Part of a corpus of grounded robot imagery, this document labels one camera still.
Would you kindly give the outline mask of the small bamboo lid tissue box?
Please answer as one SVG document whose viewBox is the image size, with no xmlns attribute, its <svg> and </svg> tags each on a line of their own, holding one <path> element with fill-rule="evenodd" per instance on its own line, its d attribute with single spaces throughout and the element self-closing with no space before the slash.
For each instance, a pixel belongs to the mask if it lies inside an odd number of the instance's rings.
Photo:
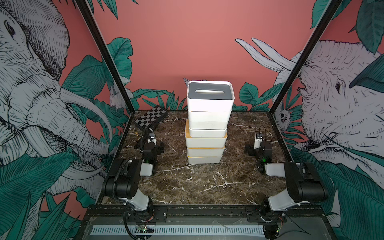
<svg viewBox="0 0 384 240">
<path fill-rule="evenodd" d="M 189 127 L 197 130 L 224 130 L 227 128 L 232 111 L 202 112 L 190 111 Z"/>
</svg>

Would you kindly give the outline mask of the edge bamboo tissue box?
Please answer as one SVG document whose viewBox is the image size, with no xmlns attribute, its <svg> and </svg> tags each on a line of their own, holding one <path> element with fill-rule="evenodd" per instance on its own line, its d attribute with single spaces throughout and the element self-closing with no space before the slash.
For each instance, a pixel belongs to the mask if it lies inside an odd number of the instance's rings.
<svg viewBox="0 0 384 240">
<path fill-rule="evenodd" d="M 189 128 L 189 134 L 191 138 L 225 138 L 227 135 L 227 129 L 215 130 Z"/>
</svg>

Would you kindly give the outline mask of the large bamboo lid tissue box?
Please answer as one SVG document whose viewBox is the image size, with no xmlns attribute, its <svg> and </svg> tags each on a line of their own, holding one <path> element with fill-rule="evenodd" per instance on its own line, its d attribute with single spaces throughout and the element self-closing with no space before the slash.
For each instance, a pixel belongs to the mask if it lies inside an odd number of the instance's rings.
<svg viewBox="0 0 384 240">
<path fill-rule="evenodd" d="M 187 148 L 188 157 L 221 157 L 225 151 L 222 148 Z"/>
</svg>

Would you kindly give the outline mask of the grey lid tissue box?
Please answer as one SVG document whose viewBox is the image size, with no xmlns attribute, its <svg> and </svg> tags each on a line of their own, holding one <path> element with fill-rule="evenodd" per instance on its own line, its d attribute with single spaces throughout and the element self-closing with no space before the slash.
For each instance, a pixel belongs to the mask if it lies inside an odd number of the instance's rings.
<svg viewBox="0 0 384 240">
<path fill-rule="evenodd" d="M 193 112 L 228 112 L 235 100 L 233 86 L 226 81 L 189 81 L 188 110 Z"/>
</svg>

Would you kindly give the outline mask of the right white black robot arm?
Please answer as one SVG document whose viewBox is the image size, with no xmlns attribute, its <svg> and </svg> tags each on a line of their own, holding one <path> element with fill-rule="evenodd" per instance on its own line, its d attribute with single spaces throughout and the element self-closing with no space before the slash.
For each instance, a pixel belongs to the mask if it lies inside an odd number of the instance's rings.
<svg viewBox="0 0 384 240">
<path fill-rule="evenodd" d="M 258 208 L 262 221 L 281 221 L 286 210 L 305 204 L 325 201 L 328 191 L 315 166 L 311 163 L 272 162 L 272 145 L 269 141 L 245 144 L 245 154 L 256 158 L 257 170 L 266 176 L 284 178 L 286 188 L 267 197 Z"/>
</svg>

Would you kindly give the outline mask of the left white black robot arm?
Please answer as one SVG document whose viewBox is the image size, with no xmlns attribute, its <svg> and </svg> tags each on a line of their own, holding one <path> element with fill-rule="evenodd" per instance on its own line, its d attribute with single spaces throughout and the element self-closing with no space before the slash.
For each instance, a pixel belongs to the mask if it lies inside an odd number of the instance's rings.
<svg viewBox="0 0 384 240">
<path fill-rule="evenodd" d="M 128 208 L 142 222 L 155 217 L 153 201 L 139 189 L 141 177 L 151 177 L 158 169 L 158 156 L 164 153 L 164 143 L 145 143 L 141 159 L 115 161 L 102 185 L 102 194 Z"/>
</svg>

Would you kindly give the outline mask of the yellow lid tissue box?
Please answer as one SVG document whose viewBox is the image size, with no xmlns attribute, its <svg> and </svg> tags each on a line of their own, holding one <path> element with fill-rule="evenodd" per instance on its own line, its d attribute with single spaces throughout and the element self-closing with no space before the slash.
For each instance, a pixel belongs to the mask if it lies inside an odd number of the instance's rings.
<svg viewBox="0 0 384 240">
<path fill-rule="evenodd" d="M 189 164 L 218 164 L 222 157 L 189 157 Z"/>
</svg>

